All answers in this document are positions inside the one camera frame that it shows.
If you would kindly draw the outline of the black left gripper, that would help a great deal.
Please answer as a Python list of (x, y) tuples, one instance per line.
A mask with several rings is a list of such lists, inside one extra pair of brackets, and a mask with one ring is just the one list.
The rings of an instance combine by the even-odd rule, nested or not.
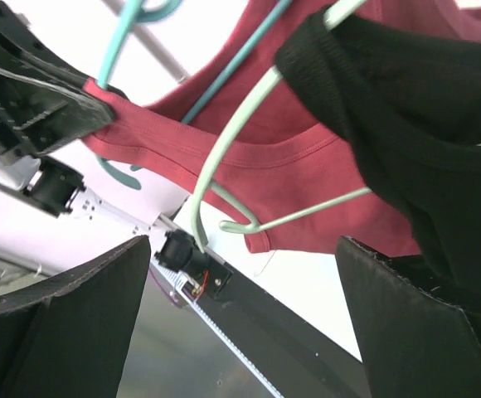
[(0, 1), (0, 162), (45, 156), (111, 124), (88, 77), (41, 43)]

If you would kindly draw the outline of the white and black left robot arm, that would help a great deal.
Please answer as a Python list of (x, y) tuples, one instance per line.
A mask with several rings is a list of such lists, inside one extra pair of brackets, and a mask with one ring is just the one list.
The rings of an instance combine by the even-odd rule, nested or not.
[(0, 1), (0, 283), (19, 271), (53, 275), (110, 247), (116, 236), (150, 235), (137, 217), (91, 186), (56, 152), (92, 159), (81, 140), (114, 120), (85, 92), (90, 77), (40, 42)]

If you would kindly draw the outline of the mint green wire hanger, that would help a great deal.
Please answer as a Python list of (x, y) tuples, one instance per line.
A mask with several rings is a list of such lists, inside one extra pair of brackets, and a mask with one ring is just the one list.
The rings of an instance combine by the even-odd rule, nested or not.
[(217, 181), (256, 212), (252, 252), (381, 250), (466, 256), (481, 247), (481, 8), (369, 1), (326, 31), (328, 4), (285, 15), (284, 83), (234, 143)]

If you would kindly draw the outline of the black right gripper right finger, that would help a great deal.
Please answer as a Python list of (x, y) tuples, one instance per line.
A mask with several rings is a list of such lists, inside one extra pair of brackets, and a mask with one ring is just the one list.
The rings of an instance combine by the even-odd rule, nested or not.
[(481, 397), (481, 296), (344, 236), (338, 273), (374, 397)]

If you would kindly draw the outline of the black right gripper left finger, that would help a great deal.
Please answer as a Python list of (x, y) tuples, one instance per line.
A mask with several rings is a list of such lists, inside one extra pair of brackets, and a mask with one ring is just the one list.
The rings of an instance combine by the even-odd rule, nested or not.
[(148, 238), (0, 296), (0, 397), (114, 397), (148, 274)]

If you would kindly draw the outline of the red tank top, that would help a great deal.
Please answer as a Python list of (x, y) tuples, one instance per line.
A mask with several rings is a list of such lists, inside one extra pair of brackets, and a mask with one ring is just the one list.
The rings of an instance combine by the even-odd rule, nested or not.
[[(182, 118), (265, 19), (271, 1), (248, 2), (226, 44), (203, 69), (147, 108), (102, 90), (85, 90), (107, 103), (115, 121), (91, 134), (85, 145), (102, 158), (147, 168), (192, 190), (207, 154), (240, 102), (267, 71), (279, 46), (320, 1), (295, 1), (270, 28), (235, 74), (189, 124)], [(429, 36), (481, 41), (481, 7), (453, 1), (369, 1), (363, 17)], [(319, 124), (285, 85), (277, 86), (228, 149), (216, 181), (259, 221), (350, 192), (362, 185), (351, 149)], [(267, 231), (247, 235), (252, 253), (297, 250), (334, 252), (338, 238), (353, 236), (390, 255), (414, 255), (409, 222), (373, 194), (332, 206)]]

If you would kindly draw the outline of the black tank top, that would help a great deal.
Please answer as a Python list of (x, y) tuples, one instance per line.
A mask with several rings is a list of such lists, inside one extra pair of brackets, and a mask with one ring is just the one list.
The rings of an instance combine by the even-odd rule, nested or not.
[(275, 54), (346, 140), (365, 184), (411, 223), (428, 266), (481, 294), (481, 43), (309, 15)]

